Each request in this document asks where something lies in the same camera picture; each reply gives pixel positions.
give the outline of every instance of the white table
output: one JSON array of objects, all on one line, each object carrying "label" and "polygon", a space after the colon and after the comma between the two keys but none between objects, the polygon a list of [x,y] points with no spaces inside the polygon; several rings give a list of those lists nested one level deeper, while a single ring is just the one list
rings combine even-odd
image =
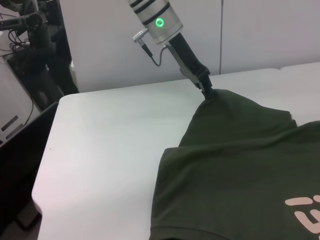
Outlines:
[{"label": "white table", "polygon": [[[320,119],[320,63],[211,77],[259,104]],[[202,94],[189,80],[88,92],[59,104],[32,192],[39,240],[147,240],[163,151],[178,146]]]}]

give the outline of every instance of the black cable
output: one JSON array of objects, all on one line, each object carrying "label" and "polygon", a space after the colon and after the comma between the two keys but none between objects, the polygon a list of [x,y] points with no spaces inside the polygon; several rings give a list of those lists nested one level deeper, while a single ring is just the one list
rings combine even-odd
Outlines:
[{"label": "black cable", "polygon": [[163,53],[164,50],[167,49],[167,48],[168,48],[167,46],[164,46],[164,47],[161,49],[159,64],[156,62],[156,60],[154,59],[153,56],[150,57],[150,58],[152,59],[153,63],[154,63],[157,67],[160,67],[160,66],[161,66],[161,63],[162,63],[162,53]]},{"label": "black cable", "polygon": [[10,48],[11,48],[13,53],[16,52],[16,45],[14,43],[10,43]]},{"label": "black cable", "polygon": [[34,100],[32,98],[31,98],[31,102],[32,102],[32,109],[31,109],[31,112],[30,112],[30,115],[29,115],[28,119],[25,121],[24,126],[27,125],[27,123],[29,122],[29,120],[31,118],[32,113],[34,112],[34,106],[35,105],[34,105]]},{"label": "black cable", "polygon": [[11,52],[11,53],[8,53],[8,54],[0,55],[0,58],[3,58],[5,56],[11,55],[11,54],[13,54],[13,53]]},{"label": "black cable", "polygon": [[1,49],[1,48],[0,48],[0,51],[11,52],[11,50]]},{"label": "black cable", "polygon": [[14,31],[15,32],[15,37],[16,37],[16,39],[15,40],[19,40],[21,43],[23,43],[23,41],[20,39],[20,37],[17,35],[17,32],[16,31]]},{"label": "black cable", "polygon": [[14,15],[5,14],[5,13],[1,13],[1,12],[0,12],[0,15],[1,15],[1,18],[2,18],[2,15],[3,15],[3,16],[8,16],[8,17],[15,17],[15,18],[17,17],[17,16],[14,16]]},{"label": "black cable", "polygon": [[8,38],[9,38],[9,40],[12,42],[12,43],[14,43],[14,44],[16,44],[17,43],[17,41],[15,41],[15,36],[13,35],[13,32],[14,30],[9,30],[9,33],[8,33]]}]

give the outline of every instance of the silver metal cylinder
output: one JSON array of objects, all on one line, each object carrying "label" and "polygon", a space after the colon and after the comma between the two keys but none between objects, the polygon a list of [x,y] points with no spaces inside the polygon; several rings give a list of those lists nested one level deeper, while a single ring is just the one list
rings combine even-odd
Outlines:
[{"label": "silver metal cylinder", "polygon": [[168,0],[128,0],[128,2],[157,44],[171,40],[183,29],[183,24]]},{"label": "silver metal cylinder", "polygon": [[138,42],[140,39],[142,39],[144,37],[144,35],[146,35],[148,33],[148,29],[145,28],[143,30],[141,30],[140,32],[138,32],[136,35],[133,36],[132,40],[136,43]]}]

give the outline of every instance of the green led ring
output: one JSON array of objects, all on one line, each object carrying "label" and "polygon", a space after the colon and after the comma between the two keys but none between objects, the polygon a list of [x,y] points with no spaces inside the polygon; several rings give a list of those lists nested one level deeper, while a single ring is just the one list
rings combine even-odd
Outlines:
[{"label": "green led ring", "polygon": [[165,25],[165,21],[162,18],[157,18],[157,20],[155,20],[155,25],[158,28],[161,28]]}]

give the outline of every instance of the white wall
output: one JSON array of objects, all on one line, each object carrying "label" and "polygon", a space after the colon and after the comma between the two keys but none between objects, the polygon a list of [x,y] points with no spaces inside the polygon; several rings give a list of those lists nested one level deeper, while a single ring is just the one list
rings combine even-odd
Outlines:
[{"label": "white wall", "polygon": [[[219,73],[221,0],[171,0],[182,34],[212,74]],[[61,0],[80,91],[164,82],[185,77],[168,50],[156,67],[132,37],[143,29],[127,0]],[[158,61],[161,45],[145,42]]]},{"label": "white wall", "polygon": [[320,62],[320,0],[225,0],[222,73]]}]

